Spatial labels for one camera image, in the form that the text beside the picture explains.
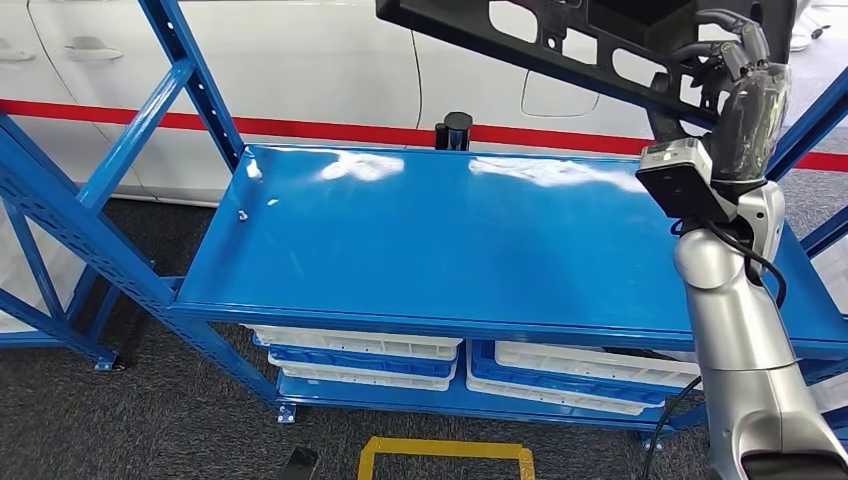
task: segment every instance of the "red stripe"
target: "red stripe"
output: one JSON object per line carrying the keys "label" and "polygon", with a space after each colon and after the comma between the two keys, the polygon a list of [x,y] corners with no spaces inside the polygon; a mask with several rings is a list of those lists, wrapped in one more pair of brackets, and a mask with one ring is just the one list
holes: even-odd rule
{"label": "red stripe", "polygon": [[[2,99],[0,99],[0,111],[9,115],[26,117],[115,124],[130,123],[136,114],[135,110],[126,108],[90,107]],[[235,117],[234,121],[239,132],[257,135],[380,143],[387,145],[413,145],[419,147],[429,147],[434,143],[433,132],[431,130],[418,130],[415,128],[301,122],[252,117]],[[189,113],[167,113],[159,126],[184,130],[206,130],[200,116]],[[505,145],[623,155],[638,154],[642,150],[642,147],[651,144],[651,140],[642,138],[554,132],[550,130],[533,130],[529,128],[493,125],[474,125],[472,140]],[[811,152],[798,163],[796,168],[848,172],[848,155]]]}

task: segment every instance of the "black cable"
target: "black cable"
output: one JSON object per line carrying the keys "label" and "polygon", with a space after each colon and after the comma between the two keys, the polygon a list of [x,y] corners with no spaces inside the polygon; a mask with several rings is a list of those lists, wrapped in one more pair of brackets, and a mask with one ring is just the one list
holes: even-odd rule
{"label": "black cable", "polygon": [[[777,296],[775,297],[774,303],[775,305],[777,305],[778,309],[782,307],[783,302],[786,300],[786,278],[783,276],[783,273],[780,271],[780,269],[778,269],[773,263],[768,261],[762,255],[746,247],[741,242],[728,235],[727,232],[718,228],[715,223],[710,221],[705,221],[702,223],[705,227],[707,227],[710,232],[713,233],[713,235],[718,237],[722,242],[735,248],[746,258],[749,258],[759,263],[763,266],[763,268],[769,270],[772,275],[774,275],[774,278],[777,279]],[[680,230],[681,225],[682,220],[674,222],[674,224],[671,226],[671,233],[674,235],[680,235],[682,233],[682,231]],[[683,398],[687,394],[689,394],[692,389],[697,387],[699,383],[701,383],[700,376],[692,380],[689,385],[686,385],[686,387],[681,390],[676,397],[674,397],[674,400],[672,400],[671,403],[666,404],[666,408],[663,411],[663,414],[660,416],[660,419],[657,420],[657,428],[654,430],[654,434],[651,436],[651,445],[648,448],[648,456],[645,458],[645,468],[642,471],[642,480],[648,480],[648,477],[651,474],[651,461],[654,458],[654,451],[657,448],[657,440],[659,438],[660,432],[662,431],[663,425],[665,425],[665,422],[668,421],[668,417],[671,416],[671,412],[675,408],[677,408],[677,405],[683,400]]]}
{"label": "black cable", "polygon": [[645,468],[642,470],[642,480],[648,480],[648,476],[651,474],[651,461],[654,459],[654,450],[657,448],[657,439],[659,439],[660,432],[662,431],[663,425],[668,421],[668,417],[671,416],[671,412],[677,408],[677,405],[683,400],[683,398],[689,394],[692,390],[695,389],[701,383],[701,376],[695,377],[694,380],[689,382],[689,385],[686,385],[680,393],[674,397],[674,400],[671,403],[665,404],[665,410],[663,410],[663,414],[660,416],[660,419],[657,421],[657,428],[654,430],[653,436],[651,436],[651,446],[648,447],[648,456],[645,458]]}
{"label": "black cable", "polygon": [[772,275],[774,275],[774,278],[777,279],[777,296],[774,299],[774,303],[777,305],[777,308],[782,307],[784,300],[786,300],[786,278],[783,276],[783,273],[780,271],[780,269],[774,266],[774,264],[770,261],[766,260],[759,253],[751,250],[745,245],[742,245],[738,240],[728,235],[727,232],[722,231],[716,226],[715,223],[707,221],[703,222],[703,224],[705,227],[707,227],[709,231],[713,233],[713,235],[720,238],[721,241],[730,245],[736,250],[739,250],[742,255],[756,261],[757,263],[762,265],[766,270],[769,270]]}

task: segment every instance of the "yellow floor marking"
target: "yellow floor marking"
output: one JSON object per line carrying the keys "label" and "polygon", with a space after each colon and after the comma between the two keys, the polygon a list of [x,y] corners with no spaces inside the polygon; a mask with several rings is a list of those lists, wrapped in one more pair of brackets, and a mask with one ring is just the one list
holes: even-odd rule
{"label": "yellow floor marking", "polygon": [[374,457],[378,453],[395,455],[432,455],[436,457],[499,458],[518,460],[519,480],[535,480],[533,452],[518,443],[455,442],[413,438],[371,437],[359,454],[357,480],[372,480]]}

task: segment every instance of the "car door handle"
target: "car door handle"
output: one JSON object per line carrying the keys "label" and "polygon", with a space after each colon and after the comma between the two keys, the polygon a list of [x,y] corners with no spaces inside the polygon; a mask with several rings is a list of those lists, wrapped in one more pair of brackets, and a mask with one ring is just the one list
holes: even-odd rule
{"label": "car door handle", "polygon": [[74,37],[65,45],[65,54],[75,62],[115,60],[124,56],[124,52],[107,47],[95,37]]}
{"label": "car door handle", "polygon": [[19,50],[5,38],[0,38],[0,62],[28,62],[33,58],[35,58],[34,53]]}
{"label": "car door handle", "polygon": [[115,60],[124,56],[124,52],[114,48],[76,48],[65,47],[68,58],[75,62],[94,62],[98,60]]}
{"label": "car door handle", "polygon": [[28,62],[35,58],[35,54],[26,50],[0,50],[0,62]]}

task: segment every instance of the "blue metal shelf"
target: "blue metal shelf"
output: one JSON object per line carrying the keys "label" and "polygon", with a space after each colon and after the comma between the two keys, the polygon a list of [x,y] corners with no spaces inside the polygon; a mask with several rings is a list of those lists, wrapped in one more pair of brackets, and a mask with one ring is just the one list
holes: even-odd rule
{"label": "blue metal shelf", "polygon": [[[250,145],[171,308],[195,321],[691,351],[671,221],[636,166]],[[848,323],[788,226],[776,263],[798,355],[848,352]]]}
{"label": "blue metal shelf", "polygon": [[[269,382],[209,322],[691,350],[670,221],[625,160],[245,149],[178,2],[139,3],[171,68],[82,188],[0,113],[0,193],[12,210],[259,398],[282,402],[284,422],[294,420],[291,405],[306,403],[654,428],[657,409],[628,417],[469,392],[463,369],[447,392]],[[844,116],[846,84],[843,74],[790,129],[770,178]],[[234,176],[181,286],[157,275],[100,208],[183,89]],[[776,263],[789,283],[783,315],[793,346],[806,358],[848,358],[848,323],[784,229]],[[819,245],[833,238],[819,233]],[[43,265],[29,260],[44,277]],[[92,341],[103,317],[75,332],[3,293],[7,310],[111,362],[114,352]],[[805,374],[848,368],[837,363],[806,364]],[[673,418],[672,427],[702,418],[695,409]]]}
{"label": "blue metal shelf", "polygon": [[[464,351],[460,352],[458,362],[465,364]],[[654,431],[662,413],[662,408],[650,408],[638,416],[622,415],[472,392],[465,386],[464,368],[456,369],[456,377],[445,392],[307,380],[282,374],[277,377],[277,389],[280,392],[279,401],[293,405],[438,413],[500,420],[594,425],[645,432]],[[674,426],[668,425],[664,429],[666,433],[673,430]]]}
{"label": "blue metal shelf", "polygon": [[61,347],[61,340],[41,333],[38,330],[31,332],[0,333],[0,348],[41,348]]}

